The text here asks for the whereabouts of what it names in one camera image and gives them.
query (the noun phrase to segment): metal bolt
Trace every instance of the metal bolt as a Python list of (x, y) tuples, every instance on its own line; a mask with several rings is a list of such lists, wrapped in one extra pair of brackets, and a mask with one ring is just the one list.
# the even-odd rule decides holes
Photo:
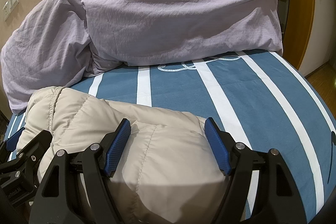
[(62, 157), (64, 154), (65, 154), (65, 151), (63, 149), (58, 150), (57, 153), (56, 153), (56, 155), (59, 156), (59, 157)]
[(275, 149), (275, 148), (272, 148), (272, 149), (271, 149), (271, 153), (272, 153), (272, 155), (274, 155), (274, 156), (279, 155), (279, 151), (278, 151), (277, 149)]
[(245, 148), (245, 145), (243, 143), (236, 143), (236, 148), (238, 148), (239, 150), (242, 150)]
[(92, 144), (91, 146), (90, 146), (90, 149), (91, 150), (93, 150), (93, 151), (95, 151), (95, 150), (98, 150), (99, 149), (99, 143), (94, 143), (94, 144)]

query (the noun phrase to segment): wall socket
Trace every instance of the wall socket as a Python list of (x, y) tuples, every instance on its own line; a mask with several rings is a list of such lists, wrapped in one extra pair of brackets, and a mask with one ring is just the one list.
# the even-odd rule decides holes
[(11, 12), (14, 10), (19, 0), (8, 0), (2, 8), (3, 19), (6, 21)]

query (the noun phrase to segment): beige puffer jacket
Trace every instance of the beige puffer jacket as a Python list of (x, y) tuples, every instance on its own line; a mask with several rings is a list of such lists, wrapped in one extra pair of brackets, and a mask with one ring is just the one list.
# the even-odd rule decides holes
[(205, 119), (189, 112), (44, 88), (29, 100), (17, 152), (41, 130), (51, 132), (39, 167), (41, 181), (58, 150), (83, 151), (115, 131), (122, 118), (131, 122), (132, 131), (109, 190), (125, 223), (210, 223), (226, 182), (204, 135)]

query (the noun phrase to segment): blue gripper pad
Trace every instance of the blue gripper pad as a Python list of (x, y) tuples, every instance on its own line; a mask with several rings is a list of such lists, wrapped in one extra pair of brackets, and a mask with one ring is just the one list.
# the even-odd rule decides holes
[(209, 118), (205, 121), (204, 132), (219, 169), (223, 170), (226, 175), (229, 175), (231, 172), (230, 154)]
[(117, 136), (115, 137), (110, 149), (106, 153), (105, 174), (109, 177), (117, 169), (121, 155), (125, 149), (129, 136), (131, 135), (131, 124), (125, 120)]
[(6, 150), (9, 152), (13, 152), (16, 149), (16, 145), (19, 141), (19, 138), (23, 132), (23, 130), (25, 130), (24, 127), (20, 128), (18, 131), (16, 131), (16, 133), (14, 133), (14, 135), (12, 137), (10, 137), (7, 141), (6, 141)]

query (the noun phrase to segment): bed sheet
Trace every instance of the bed sheet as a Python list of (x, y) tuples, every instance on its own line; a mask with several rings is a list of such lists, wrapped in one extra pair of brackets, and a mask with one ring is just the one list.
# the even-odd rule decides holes
[[(228, 52), (159, 66), (123, 65), (72, 88), (99, 99), (213, 117), (235, 141), (253, 150), (277, 148), (298, 186), (308, 221), (336, 185), (336, 167), (331, 165), (335, 119), (313, 87), (274, 52)], [(11, 118), (6, 137), (24, 126), (24, 118), (24, 113)], [(258, 171), (253, 171), (247, 216), (257, 182)]]

